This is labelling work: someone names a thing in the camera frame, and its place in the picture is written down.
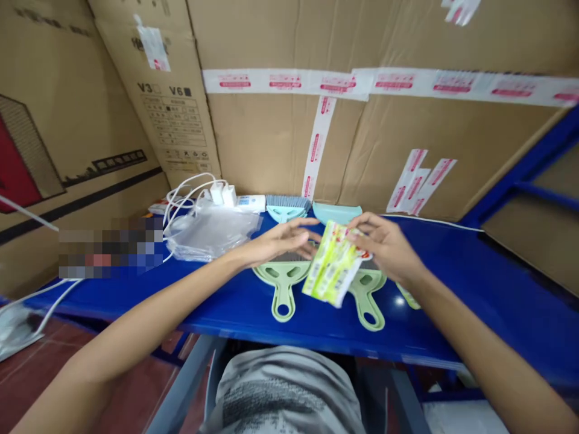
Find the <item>charger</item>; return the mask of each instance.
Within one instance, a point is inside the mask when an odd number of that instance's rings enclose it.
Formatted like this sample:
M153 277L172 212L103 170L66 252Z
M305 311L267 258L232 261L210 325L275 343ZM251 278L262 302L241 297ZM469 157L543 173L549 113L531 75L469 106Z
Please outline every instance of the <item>charger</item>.
M237 195L235 194L235 186L231 186L225 183L225 186L221 191L221 197L223 199L223 204L226 207L233 208L237 204Z
M209 191L211 199L215 205L223 205L223 184L220 182L213 183Z

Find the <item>white cable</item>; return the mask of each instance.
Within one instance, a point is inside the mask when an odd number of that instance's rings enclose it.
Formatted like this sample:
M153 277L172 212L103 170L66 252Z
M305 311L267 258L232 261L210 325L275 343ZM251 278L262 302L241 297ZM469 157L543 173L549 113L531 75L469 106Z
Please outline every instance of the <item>white cable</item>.
M14 208L16 211L20 211L22 214L30 217L31 219L36 220L39 223L42 223L44 226L46 226L49 229L52 229L56 232L59 231L59 229L55 226L50 224L49 222L47 222L46 220L44 220L41 217L38 217L36 214L31 213L30 211L28 211L27 209L22 208L19 204L12 202L10 199L5 198L4 196L0 195L0 201L4 202L6 205L11 206L12 208Z
M167 214L168 214L169 210L170 210L172 207L177 206L177 205L179 204L179 202L184 203L184 202L186 201L186 199L180 199L180 200L178 200L177 202L174 202L174 201L173 201L173 199L174 199L174 198L177 196L177 194L179 193L179 190L182 189L182 188L184 188L184 187L189 187L189 185L186 185L187 182L189 182L189 181L191 181L191 180L194 180L194 179L196 179L196 178L198 178L198 177L204 176L204 175L208 175L208 176L212 177L212 178L213 178L213 181L215 181L215 175L213 175L213 173L203 172L203 173L201 173L201 174L192 176L191 178L187 178L185 181L181 182L177 188L175 188L175 189L173 189L173 190L171 190L171 191L169 191L169 192L167 193L167 196L166 196L165 198L167 199L167 202L169 202L169 203L167 204L167 208L165 209L165 215L163 215L163 226L165 226L165 223L167 222ZM193 208L193 206L194 206L194 204L192 204L191 206L186 206L185 209Z
M448 226L453 226L455 228L459 228L459 229L464 229L464 230L472 230L474 232L484 232L484 230L482 229L475 229L475 228L469 228L468 226L461 226L461 225L457 225L456 223L451 223L451 222L445 222L442 220L432 220L432 219L425 219L422 217L414 217L414 216L403 216L403 215L398 215L398 214L380 214L384 217L389 217L389 218L409 218L409 219L414 219L414 220L422 220L422 221L429 221L432 223L442 223Z
M48 323L48 320L50 319L50 317L52 316L52 313L56 310L56 307L60 304L60 302L64 299L64 297L67 296L67 294L72 291L72 289L80 284L84 279L81 280L77 280L76 282L74 282L72 285L70 285L68 288L66 288L66 290L60 294L60 297L58 297L56 299L56 301L52 304L52 306L50 307L50 309L48 309L48 312L46 313L46 315L44 316L44 319L42 320L42 322L40 323L40 325L38 326L38 329L36 329L36 331L34 332L33 336L38 336L39 334L42 333L42 330L44 330L44 328L46 327L46 324Z
M14 208L16 211L20 211L22 214L36 220L39 223L42 223L44 226L48 227L49 229L52 229L56 232L59 231L59 229L55 226L50 224L49 222L47 222L46 220L44 220L41 217L38 217L36 214L31 213L30 211L24 209L23 207L21 207L19 204L12 202L10 199L6 199L4 196L0 195L0 201L4 202L5 204L11 206L12 208ZM62 294L60 297L58 297L58 299L52 304L52 306L50 307L50 309L48 309L48 313L45 315L45 317L43 318L42 322L40 323L40 326L38 327L38 329L34 332L33 336L38 336L40 333L42 333L42 330L46 327L46 324L48 323L48 320L50 319L50 317L52 316L52 313L54 312L54 310L56 309L56 307L59 305L59 303L62 301L62 299L64 299L64 297L66 297L66 295L72 290L72 288L74 288L76 285L78 285L80 282L82 282L84 279L63 279L60 282L55 283L52 286L49 286L48 288L42 289L40 291L37 292L33 292L32 294L27 295L26 297L22 297L19 300L16 301L12 301L11 303L8 303L6 306L4 306L2 309L0 309L0 314L2 312L5 312L6 308L8 308L9 306L13 306L16 303L22 303L23 301L28 300L29 298L32 297L36 297L37 295L40 294L44 294L47 291L50 291L51 289L56 288L57 286L60 286L66 282L69 281L73 281L75 280L75 282L70 285Z
M173 220L175 220L175 217L177 216L177 214L178 214L178 212L179 212L179 210L180 210L181 208L191 209L191 208L193 208L193 207L196 206L196 204L193 204L193 205L191 205L191 206L189 206L189 205L183 206L183 204L185 203L186 200L190 200L190 197L191 197L196 191L198 191L199 189L201 189L202 187L205 187L205 186L210 185L210 184L214 184L214 183L216 183L216 182L225 182L225 180L212 180L212 181L206 182L205 184L201 184L200 186L192 189L192 190L187 194L187 196L185 196L183 199L181 199L181 200L179 200L179 201L177 201L177 202L173 202L174 204L179 204L179 205L177 206L177 209L176 209L175 212L173 213L172 217L169 218L169 221L167 222L167 226L166 226L165 229L163 230L163 234L165 234L165 232L171 227L171 223L173 223ZM167 205L167 209L165 210L165 215L168 214L169 206L170 206L170 204Z
M68 281L70 281L70 279L60 280L59 282L55 283L55 284L52 285L52 286L49 286L48 288L41 289L40 291L37 291L37 292L33 292L32 294L29 294L29 295L27 295L26 297L22 297L22 298L19 299L19 300L11 301L11 302L8 303L6 306L2 307L2 309L0 309L0 315L2 315L10 306L13 306L14 304L17 304L17 303L21 303L21 302L23 302L23 301L26 301L27 299L32 298L32 297L35 297L36 295L44 294L45 292L50 291L51 289L54 289L54 288L56 288L57 286L60 286L60 285L62 285L63 283L66 283L66 282L68 282Z
M171 254L169 256L167 256L165 259L163 259L163 263L167 262L172 256L173 256L174 252L171 252Z

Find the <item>plastic bag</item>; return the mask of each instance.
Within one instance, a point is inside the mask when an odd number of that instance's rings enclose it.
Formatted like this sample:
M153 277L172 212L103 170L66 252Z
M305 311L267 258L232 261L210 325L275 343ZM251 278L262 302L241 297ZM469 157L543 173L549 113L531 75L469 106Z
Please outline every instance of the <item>plastic bag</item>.
M263 217L223 206L199 207L175 220L167 248L179 260L211 262L245 242L261 228Z

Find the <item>hole in handle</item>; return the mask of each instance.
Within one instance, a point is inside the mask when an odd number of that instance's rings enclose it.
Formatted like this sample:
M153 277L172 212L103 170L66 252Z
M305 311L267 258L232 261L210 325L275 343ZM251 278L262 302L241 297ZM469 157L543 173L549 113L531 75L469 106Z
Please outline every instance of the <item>hole in handle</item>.
M362 285L368 285L370 282L372 282L372 276L368 275L368 274L364 274L364 276L362 276L362 278L359 280L359 282Z
M272 277L279 277L279 273L271 267L266 267L265 272Z
M373 326L375 326L376 323L378 322L374 317L374 315L372 315L370 312L364 312L364 319Z
M286 304L280 304L277 307L277 313L281 316L286 316L287 314L289 314L289 312L290 312L290 308Z
M288 271L288 277L294 277L296 274L298 274L300 272L300 268L299 267L294 267L291 270Z

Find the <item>cardboard wall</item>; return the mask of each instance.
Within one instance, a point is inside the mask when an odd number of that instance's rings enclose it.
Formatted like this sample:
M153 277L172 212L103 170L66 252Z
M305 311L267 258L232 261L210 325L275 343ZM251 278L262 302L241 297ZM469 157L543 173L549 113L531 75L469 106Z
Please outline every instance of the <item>cardboard wall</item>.
M55 225L80 221L90 229L144 210L167 191L84 1L0 2L0 56L0 194L37 215L69 206ZM139 180L147 187L86 200ZM1 295L16 297L56 276L55 233L26 229L28 221L0 206Z
M167 189L165 175L159 173L52 223L60 229L110 229L113 218L143 215ZM46 227L4 244L0 247L0 295L17 299L57 277L58 253L58 233Z
M221 173L215 137L184 0L90 2L96 25L119 71L157 158L171 181ZM152 69L134 16L160 29L170 71Z
M466 27L436 0L188 0L201 67L520 71L579 76L579 7L481 3ZM223 176L245 193L300 194L315 96L210 94ZM421 215L459 220L563 109L372 95L339 100L315 199L384 212L413 148L458 159Z
M579 199L579 143L534 184ZM483 229L492 238L579 297L579 216L540 198L519 195L498 210Z

